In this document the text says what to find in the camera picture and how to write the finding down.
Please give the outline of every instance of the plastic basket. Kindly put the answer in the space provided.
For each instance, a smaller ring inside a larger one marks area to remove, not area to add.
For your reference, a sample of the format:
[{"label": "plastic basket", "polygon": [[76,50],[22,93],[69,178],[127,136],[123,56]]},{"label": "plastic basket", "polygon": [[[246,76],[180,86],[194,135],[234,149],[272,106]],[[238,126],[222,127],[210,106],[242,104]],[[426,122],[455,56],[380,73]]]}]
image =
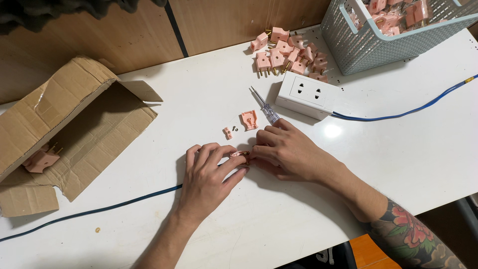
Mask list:
[{"label": "plastic basket", "polygon": [[[322,36],[344,75],[422,54],[478,20],[478,0],[465,5],[457,0],[429,0],[433,9],[429,22],[446,22],[385,36],[365,8],[368,2],[332,0],[321,23]],[[359,31],[347,13],[351,8],[363,23]]]}]

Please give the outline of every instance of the screwdriver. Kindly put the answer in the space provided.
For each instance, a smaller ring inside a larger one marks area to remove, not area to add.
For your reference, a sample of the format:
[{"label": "screwdriver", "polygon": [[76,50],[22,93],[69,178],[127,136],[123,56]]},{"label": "screwdriver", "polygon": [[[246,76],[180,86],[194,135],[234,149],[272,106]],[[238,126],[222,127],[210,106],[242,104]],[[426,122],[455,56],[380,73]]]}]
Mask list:
[{"label": "screwdriver", "polygon": [[271,106],[269,104],[266,104],[264,99],[259,95],[259,93],[251,86],[252,90],[254,90],[254,93],[256,94],[257,98],[261,102],[262,108],[264,109],[264,112],[266,113],[267,120],[273,124],[279,119],[279,116],[277,115],[274,110],[272,110]]}]

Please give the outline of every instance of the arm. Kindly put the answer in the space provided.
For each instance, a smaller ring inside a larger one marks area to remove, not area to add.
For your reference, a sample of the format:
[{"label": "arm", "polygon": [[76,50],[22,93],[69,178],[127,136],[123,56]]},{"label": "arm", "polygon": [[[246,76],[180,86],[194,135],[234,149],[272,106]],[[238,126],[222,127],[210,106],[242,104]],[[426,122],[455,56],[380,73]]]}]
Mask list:
[{"label": "arm", "polygon": [[217,166],[224,154],[236,151],[233,146],[219,146],[218,143],[196,145],[186,151],[186,171],[178,206],[137,268],[172,269],[176,266],[193,232],[249,171],[249,168],[241,168],[224,180],[237,165],[246,162],[244,156],[237,156]]},{"label": "arm", "polygon": [[423,223],[360,180],[286,120],[279,119],[257,132],[250,158],[251,165],[279,180],[317,183],[337,193],[375,243],[402,268],[465,269]]}]

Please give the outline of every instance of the dark cloth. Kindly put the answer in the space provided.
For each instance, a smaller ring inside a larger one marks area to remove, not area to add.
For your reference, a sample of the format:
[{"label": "dark cloth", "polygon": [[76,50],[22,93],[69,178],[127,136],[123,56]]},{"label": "dark cloth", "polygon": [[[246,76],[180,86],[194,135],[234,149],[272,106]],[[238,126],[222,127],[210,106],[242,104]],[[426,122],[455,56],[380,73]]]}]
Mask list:
[{"label": "dark cloth", "polygon": [[[0,0],[0,35],[9,34],[18,26],[39,32],[43,26],[61,14],[87,11],[97,20],[108,13],[108,7],[117,3],[121,9],[134,13],[139,0]],[[167,0],[151,0],[164,7]]]},{"label": "dark cloth", "polygon": [[349,242],[322,250],[276,269],[357,269]]}]

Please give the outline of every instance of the hand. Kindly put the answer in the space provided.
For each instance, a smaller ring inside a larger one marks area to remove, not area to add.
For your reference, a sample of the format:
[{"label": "hand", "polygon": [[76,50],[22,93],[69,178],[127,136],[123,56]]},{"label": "hand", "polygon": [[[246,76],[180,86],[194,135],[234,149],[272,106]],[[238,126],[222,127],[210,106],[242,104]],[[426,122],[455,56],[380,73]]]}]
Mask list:
[{"label": "hand", "polygon": [[241,168],[226,180],[224,178],[236,166],[245,163],[244,156],[232,157],[217,166],[224,154],[236,152],[233,146],[210,143],[195,145],[186,151],[186,171],[183,190],[176,213],[180,219],[199,225],[229,195],[249,167]]},{"label": "hand", "polygon": [[279,180],[330,183],[345,167],[282,118],[259,130],[256,138],[250,164]]}]

